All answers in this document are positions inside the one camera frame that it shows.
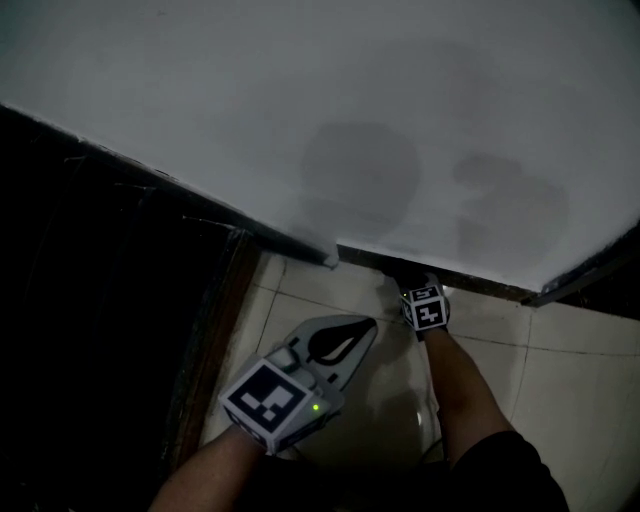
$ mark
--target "human arm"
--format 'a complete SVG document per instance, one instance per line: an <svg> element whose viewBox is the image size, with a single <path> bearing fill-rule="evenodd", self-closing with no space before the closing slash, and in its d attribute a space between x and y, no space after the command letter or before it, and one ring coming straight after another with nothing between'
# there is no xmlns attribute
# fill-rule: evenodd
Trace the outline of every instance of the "human arm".
<svg viewBox="0 0 640 512"><path fill-rule="evenodd" d="M443 329L422 331L450 464L475 444L513 430L469 354Z"/></svg>
<svg viewBox="0 0 640 512"><path fill-rule="evenodd" d="M239 427L203 446L162 486L151 512L228 512L265 454Z"/></svg>

